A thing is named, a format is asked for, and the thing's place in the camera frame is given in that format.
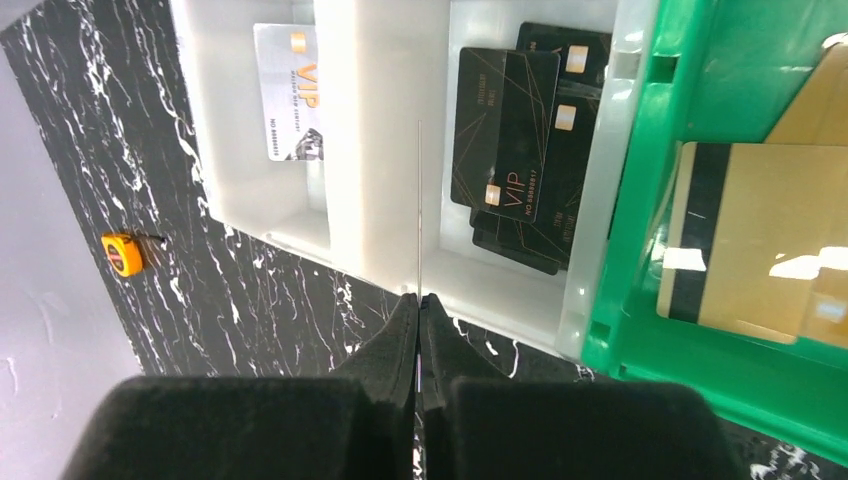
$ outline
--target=orange tape measure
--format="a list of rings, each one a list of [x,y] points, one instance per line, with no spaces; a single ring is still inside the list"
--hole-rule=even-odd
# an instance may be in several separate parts
[[[144,261],[141,259],[141,250],[130,235],[125,233],[104,233],[100,237],[103,242],[103,250],[109,263],[122,277],[135,275],[144,269]]]

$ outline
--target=black magnetic stripe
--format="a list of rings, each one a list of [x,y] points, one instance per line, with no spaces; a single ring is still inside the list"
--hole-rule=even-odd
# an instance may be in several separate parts
[[[701,250],[707,271],[677,270],[675,273],[668,313],[676,320],[697,323],[701,313],[722,192],[730,163],[730,148],[731,145],[727,143],[699,143],[695,148],[680,248]]]

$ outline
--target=card chip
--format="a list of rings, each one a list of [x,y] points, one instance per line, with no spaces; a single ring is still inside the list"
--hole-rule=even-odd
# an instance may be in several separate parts
[[[292,52],[306,53],[306,35],[303,33],[292,33]]]
[[[586,71],[586,58],[589,56],[589,47],[585,45],[572,45],[568,47],[568,58],[565,60],[565,71],[568,73],[583,73]]]
[[[501,187],[497,185],[486,185],[486,203],[498,206],[501,204]]]
[[[557,118],[554,126],[558,130],[574,129],[574,117],[577,116],[577,107],[572,105],[560,105],[557,107]]]

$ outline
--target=silver vip card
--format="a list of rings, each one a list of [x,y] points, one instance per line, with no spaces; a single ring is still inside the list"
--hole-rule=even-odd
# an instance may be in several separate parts
[[[256,24],[253,38],[268,157],[324,160],[315,27]]]

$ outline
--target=plastic bin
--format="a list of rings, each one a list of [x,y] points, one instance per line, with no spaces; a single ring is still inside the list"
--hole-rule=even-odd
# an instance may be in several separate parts
[[[213,218],[392,292],[438,293],[451,315],[579,357],[657,0],[171,4]],[[252,26],[313,20],[325,161],[274,163]],[[475,247],[469,209],[449,199],[459,50],[514,48],[525,21],[613,33],[575,260],[553,277]]]
[[[615,378],[680,382],[724,417],[848,464],[848,351],[780,345],[656,314],[646,258],[683,142],[762,142],[848,3],[675,0],[660,7],[582,359]]]

